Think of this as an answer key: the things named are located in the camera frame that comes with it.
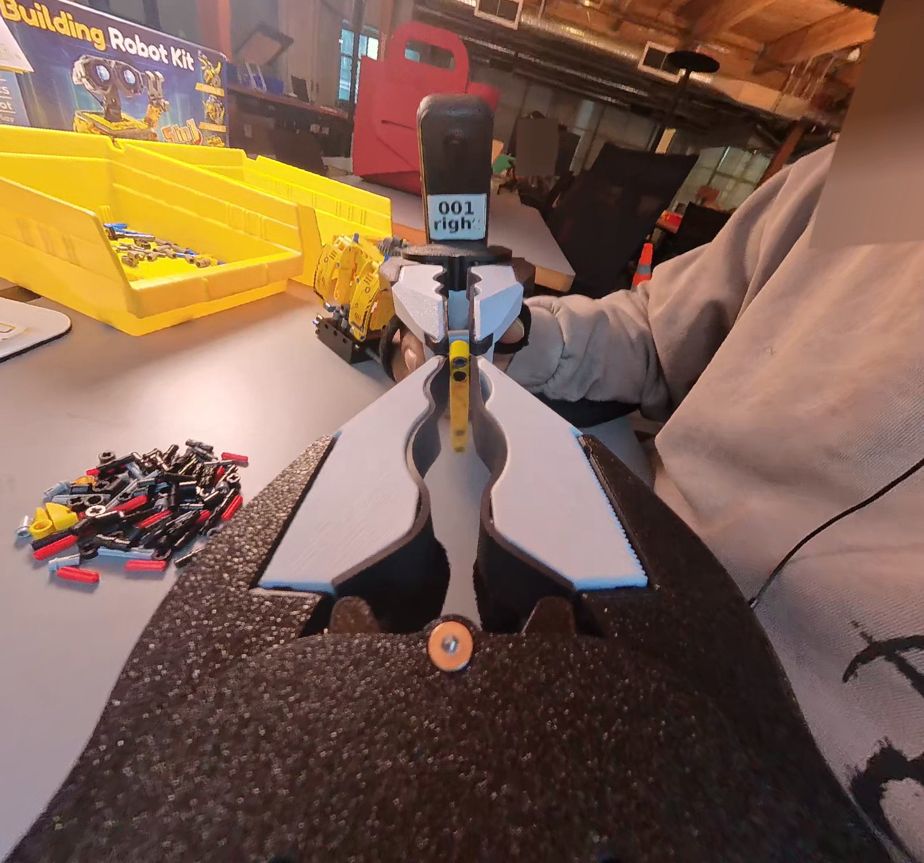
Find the long yellow perforated beam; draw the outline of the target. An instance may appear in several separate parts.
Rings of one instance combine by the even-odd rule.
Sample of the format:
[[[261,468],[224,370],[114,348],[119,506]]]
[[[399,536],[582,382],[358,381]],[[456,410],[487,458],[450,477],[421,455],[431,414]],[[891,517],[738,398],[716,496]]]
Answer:
[[[468,339],[456,338],[449,344],[448,410],[452,449],[463,454],[468,448],[470,390],[470,349]]]

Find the person's right forearm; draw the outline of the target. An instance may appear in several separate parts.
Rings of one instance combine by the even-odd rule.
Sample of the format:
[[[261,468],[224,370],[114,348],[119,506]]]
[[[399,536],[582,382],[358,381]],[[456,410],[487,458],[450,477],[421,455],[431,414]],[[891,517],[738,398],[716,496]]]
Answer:
[[[728,335],[732,315],[702,250],[630,291],[529,300],[531,328],[506,373],[552,400],[617,401],[668,417]]]

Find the heap of assorted small parts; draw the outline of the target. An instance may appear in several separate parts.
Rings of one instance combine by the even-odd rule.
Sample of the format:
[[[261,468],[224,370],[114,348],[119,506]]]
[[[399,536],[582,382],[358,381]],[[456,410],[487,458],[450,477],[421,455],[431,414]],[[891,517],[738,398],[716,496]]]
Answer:
[[[224,264],[209,254],[199,254],[173,241],[132,229],[124,223],[103,223],[110,247],[124,267],[136,269],[143,264],[177,262],[196,268],[218,267]]]

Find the grey desk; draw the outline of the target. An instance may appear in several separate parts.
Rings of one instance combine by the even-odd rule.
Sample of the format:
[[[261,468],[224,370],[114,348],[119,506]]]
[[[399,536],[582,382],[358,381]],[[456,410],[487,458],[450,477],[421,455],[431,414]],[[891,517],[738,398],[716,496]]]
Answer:
[[[110,450],[187,439],[248,457],[247,501],[389,387],[315,337],[308,287],[132,337],[66,312],[70,331],[2,362],[1,852],[52,799],[94,731],[145,625],[181,573],[57,579],[17,542],[42,493]]]

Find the person's right hand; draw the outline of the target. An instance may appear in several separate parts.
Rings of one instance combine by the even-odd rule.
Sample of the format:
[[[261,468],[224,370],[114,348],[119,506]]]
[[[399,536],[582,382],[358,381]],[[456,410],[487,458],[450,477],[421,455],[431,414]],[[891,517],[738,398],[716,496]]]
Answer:
[[[528,306],[524,304],[512,324],[494,344],[492,361],[502,372],[505,372],[513,361],[518,352],[517,348],[521,349],[527,344],[530,328],[531,313]],[[417,338],[401,320],[398,320],[397,329],[389,344],[389,361],[393,380],[400,382],[420,368],[425,362],[424,351],[422,340]]]

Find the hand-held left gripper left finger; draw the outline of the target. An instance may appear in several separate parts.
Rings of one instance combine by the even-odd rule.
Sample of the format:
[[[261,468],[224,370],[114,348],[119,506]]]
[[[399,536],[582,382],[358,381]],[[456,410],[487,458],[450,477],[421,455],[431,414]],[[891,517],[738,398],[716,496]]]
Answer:
[[[446,552],[425,476],[441,452],[446,360],[433,357],[348,421],[258,587],[360,597],[382,628],[421,630],[441,614]]]

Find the dark blue toy box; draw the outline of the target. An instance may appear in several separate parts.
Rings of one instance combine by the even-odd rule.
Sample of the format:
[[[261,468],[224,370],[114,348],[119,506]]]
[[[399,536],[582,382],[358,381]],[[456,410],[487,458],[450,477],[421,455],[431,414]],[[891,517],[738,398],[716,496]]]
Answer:
[[[1,0],[3,126],[228,146],[225,56],[69,0]]]

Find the yellow block robot model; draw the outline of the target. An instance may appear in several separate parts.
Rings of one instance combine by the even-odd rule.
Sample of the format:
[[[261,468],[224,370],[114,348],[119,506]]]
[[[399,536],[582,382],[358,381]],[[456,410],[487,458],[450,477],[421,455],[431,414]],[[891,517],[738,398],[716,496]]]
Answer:
[[[321,247],[310,278],[321,301],[315,334],[347,364],[381,360],[381,341],[395,317],[395,305],[380,269],[409,245],[401,238],[356,233],[336,235]]]

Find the red felt bag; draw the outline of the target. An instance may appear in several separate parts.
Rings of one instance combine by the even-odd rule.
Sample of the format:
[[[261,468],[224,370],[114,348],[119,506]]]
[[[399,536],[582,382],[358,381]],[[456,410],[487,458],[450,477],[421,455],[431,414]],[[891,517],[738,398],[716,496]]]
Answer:
[[[420,195],[417,113],[428,95],[478,95],[495,110],[500,91],[469,78],[468,50],[450,31],[419,22],[399,25],[385,52],[359,69],[352,141],[355,176]]]

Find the white wooden book stand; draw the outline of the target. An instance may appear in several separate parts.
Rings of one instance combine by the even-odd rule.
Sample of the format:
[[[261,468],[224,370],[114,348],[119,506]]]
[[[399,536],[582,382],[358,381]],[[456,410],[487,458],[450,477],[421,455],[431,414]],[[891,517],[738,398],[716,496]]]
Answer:
[[[60,312],[1,298],[1,361],[61,338],[71,326]]]

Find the yellow plastic bin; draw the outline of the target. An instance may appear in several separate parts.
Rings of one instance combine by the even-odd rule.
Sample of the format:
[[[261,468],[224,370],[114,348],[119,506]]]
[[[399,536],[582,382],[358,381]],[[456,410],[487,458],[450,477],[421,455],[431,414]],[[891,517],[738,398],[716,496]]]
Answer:
[[[199,223],[298,251],[306,269],[336,236],[392,233],[385,197],[243,150],[20,127],[1,143],[2,178],[221,260],[228,242]]]

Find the person's grey hoodie torso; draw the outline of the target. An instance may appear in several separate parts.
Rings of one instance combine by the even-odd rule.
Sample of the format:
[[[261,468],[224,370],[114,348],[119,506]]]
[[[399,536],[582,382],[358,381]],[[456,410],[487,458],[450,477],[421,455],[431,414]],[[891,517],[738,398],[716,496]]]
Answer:
[[[836,778],[922,861],[922,243],[815,243],[833,159],[691,251],[732,320],[656,439],[657,486],[753,602]]]

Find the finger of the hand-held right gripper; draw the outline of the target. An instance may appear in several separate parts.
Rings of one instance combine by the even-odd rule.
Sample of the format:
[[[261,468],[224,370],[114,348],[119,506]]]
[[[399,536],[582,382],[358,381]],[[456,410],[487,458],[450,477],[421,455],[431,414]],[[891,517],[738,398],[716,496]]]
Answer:
[[[399,320],[423,344],[445,344],[447,336],[443,267],[400,267],[392,284]]]
[[[494,344],[518,317],[524,290],[514,270],[470,270],[469,343]]]

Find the black pole with disc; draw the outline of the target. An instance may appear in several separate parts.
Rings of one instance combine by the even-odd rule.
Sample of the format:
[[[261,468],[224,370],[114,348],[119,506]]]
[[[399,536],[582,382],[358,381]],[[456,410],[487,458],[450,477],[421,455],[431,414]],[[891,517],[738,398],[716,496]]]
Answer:
[[[720,63],[697,49],[677,49],[667,58],[678,79],[664,118],[664,130],[673,130],[665,153],[687,153],[692,138],[711,130],[722,118],[722,100],[717,97],[714,75]]]

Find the large black chair back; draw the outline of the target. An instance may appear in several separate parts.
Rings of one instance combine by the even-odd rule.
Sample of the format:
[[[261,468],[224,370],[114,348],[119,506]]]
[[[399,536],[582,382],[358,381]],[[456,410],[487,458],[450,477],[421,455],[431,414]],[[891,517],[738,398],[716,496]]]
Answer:
[[[699,159],[603,145],[558,197],[547,225],[575,271],[570,287],[594,299],[616,290],[662,212]]]

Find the pile of black red pins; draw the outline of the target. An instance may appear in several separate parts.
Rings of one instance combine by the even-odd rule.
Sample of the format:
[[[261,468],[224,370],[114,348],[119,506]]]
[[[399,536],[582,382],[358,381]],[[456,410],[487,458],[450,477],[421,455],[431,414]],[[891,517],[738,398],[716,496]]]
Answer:
[[[50,580],[94,588],[184,569],[243,508],[249,457],[189,439],[146,452],[99,453],[95,467],[47,489],[18,523],[15,545]]]

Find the yellow bin with divider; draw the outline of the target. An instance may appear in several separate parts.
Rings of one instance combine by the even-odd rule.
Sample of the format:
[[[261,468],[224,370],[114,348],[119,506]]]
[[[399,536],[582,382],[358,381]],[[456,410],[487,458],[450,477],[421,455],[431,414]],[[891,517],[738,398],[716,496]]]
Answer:
[[[284,292],[319,244],[314,211],[233,181],[198,192],[102,159],[13,155],[2,178],[2,278],[132,336]],[[177,243],[218,265],[132,280],[105,223]]]

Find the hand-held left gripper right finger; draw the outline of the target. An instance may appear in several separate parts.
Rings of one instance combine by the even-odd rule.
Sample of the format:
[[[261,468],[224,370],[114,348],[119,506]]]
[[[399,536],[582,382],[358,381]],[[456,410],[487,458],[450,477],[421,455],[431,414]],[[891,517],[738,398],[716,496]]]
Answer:
[[[581,430],[481,359],[469,414],[489,471],[473,569],[485,632],[520,631],[544,598],[575,604],[589,593],[649,587]]]

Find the metal air duct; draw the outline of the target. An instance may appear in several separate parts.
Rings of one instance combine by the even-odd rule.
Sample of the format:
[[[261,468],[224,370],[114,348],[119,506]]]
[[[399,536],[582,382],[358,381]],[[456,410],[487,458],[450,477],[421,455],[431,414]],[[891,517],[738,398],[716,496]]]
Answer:
[[[513,21],[479,8],[479,0],[416,0],[417,11],[450,25],[479,56],[522,73],[549,75],[603,100],[632,98],[667,104],[681,72],[658,73],[645,64],[645,48],[583,25],[522,8]]]

